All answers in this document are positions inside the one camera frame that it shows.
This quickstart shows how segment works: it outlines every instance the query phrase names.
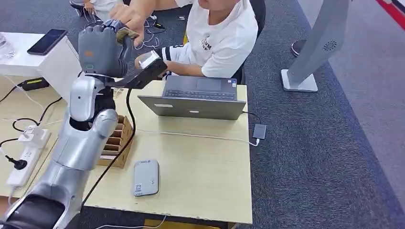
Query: power strip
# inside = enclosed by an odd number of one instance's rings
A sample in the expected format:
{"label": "power strip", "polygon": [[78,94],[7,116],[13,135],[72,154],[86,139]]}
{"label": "power strip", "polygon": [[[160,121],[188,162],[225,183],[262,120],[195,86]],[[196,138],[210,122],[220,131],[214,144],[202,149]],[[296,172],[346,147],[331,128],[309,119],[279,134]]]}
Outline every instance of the power strip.
{"label": "power strip", "polygon": [[50,136],[51,133],[49,130],[44,129],[43,134],[40,137],[40,145],[33,146],[32,144],[25,144],[24,152],[20,159],[26,160],[27,166],[22,170],[13,169],[6,182],[7,185],[12,187],[23,187],[27,183]]}

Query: laptop keyboard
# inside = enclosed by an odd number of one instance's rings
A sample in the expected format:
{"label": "laptop keyboard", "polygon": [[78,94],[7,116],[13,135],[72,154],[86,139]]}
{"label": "laptop keyboard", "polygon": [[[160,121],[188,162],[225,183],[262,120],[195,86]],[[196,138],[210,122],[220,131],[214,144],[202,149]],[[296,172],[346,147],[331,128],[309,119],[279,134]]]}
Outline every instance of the laptop keyboard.
{"label": "laptop keyboard", "polygon": [[233,93],[185,92],[181,90],[166,90],[164,96],[193,99],[235,100],[235,94]]}

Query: man's hand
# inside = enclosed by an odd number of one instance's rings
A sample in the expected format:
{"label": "man's hand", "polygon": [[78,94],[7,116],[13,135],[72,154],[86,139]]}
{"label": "man's hand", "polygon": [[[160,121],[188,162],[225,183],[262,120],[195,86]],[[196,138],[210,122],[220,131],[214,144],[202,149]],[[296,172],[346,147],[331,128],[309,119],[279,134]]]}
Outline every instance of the man's hand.
{"label": "man's hand", "polygon": [[134,40],[134,46],[138,46],[144,39],[144,24],[146,18],[137,13],[133,8],[119,4],[110,12],[111,19],[120,20],[128,28],[139,36]]}
{"label": "man's hand", "polygon": [[89,14],[95,14],[94,5],[90,1],[85,2],[85,9]]}

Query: gray power bank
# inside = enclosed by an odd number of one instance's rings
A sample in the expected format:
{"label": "gray power bank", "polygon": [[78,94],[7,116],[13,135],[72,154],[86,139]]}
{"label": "gray power bank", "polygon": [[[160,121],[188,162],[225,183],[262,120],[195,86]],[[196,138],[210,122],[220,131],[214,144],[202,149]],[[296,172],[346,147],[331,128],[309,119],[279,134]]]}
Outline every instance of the gray power bank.
{"label": "gray power bank", "polygon": [[157,160],[137,161],[134,166],[134,188],[136,197],[159,192],[159,164]]}

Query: white power strip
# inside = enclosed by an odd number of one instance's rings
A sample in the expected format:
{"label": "white power strip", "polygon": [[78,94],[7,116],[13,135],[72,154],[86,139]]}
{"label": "white power strip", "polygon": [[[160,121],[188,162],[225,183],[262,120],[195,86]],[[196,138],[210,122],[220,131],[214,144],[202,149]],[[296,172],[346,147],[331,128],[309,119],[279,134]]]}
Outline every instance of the white power strip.
{"label": "white power strip", "polygon": [[9,179],[7,180],[7,185],[12,187],[23,187],[27,183],[36,164],[38,163],[43,148],[51,136],[49,130],[44,129],[40,131],[41,136],[39,136],[38,139],[32,139],[32,137],[27,139],[27,137],[29,137],[29,133],[27,134],[26,132],[20,136],[19,141],[26,142],[24,152],[22,153],[20,159],[26,160],[27,166],[22,170],[13,169]]}

